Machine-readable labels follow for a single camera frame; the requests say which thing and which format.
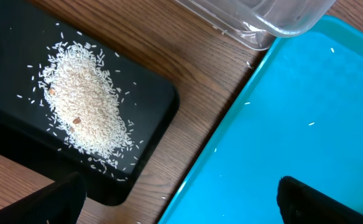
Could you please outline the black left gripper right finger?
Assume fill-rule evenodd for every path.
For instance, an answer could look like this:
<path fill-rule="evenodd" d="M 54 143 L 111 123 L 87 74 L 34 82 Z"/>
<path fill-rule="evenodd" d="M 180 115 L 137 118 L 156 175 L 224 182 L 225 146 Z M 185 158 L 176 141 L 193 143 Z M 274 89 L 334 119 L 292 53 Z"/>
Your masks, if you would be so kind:
<path fill-rule="evenodd" d="M 363 215 L 291 177 L 282 177 L 277 205 L 284 224 L 363 224 Z"/>

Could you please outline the pile of white rice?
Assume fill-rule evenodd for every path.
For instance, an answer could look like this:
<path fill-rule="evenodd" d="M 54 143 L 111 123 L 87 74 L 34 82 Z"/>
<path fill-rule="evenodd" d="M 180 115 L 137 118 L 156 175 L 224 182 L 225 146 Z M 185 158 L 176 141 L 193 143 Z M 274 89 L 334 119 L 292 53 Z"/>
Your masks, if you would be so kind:
<path fill-rule="evenodd" d="M 103 50 L 89 42 L 60 40 L 47 46 L 47 66 L 39 63 L 31 76 L 32 91 L 42 90 L 30 104 L 47 107 L 48 131 L 65 132 L 63 143 L 86 155 L 88 164 L 117 182 L 125 183 L 138 157 L 126 162 L 125 156 L 139 148 L 133 140 L 135 123 L 121 116 L 125 93 L 114 86 L 111 72 L 104 69 Z"/>

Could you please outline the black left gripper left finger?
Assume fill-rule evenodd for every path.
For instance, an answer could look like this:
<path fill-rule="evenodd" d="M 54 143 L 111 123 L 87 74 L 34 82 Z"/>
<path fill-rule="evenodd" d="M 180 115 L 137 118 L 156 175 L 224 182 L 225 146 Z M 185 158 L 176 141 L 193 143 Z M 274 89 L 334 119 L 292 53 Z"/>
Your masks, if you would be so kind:
<path fill-rule="evenodd" d="M 86 198 L 85 180 L 74 172 L 0 209 L 0 224 L 76 224 Z"/>

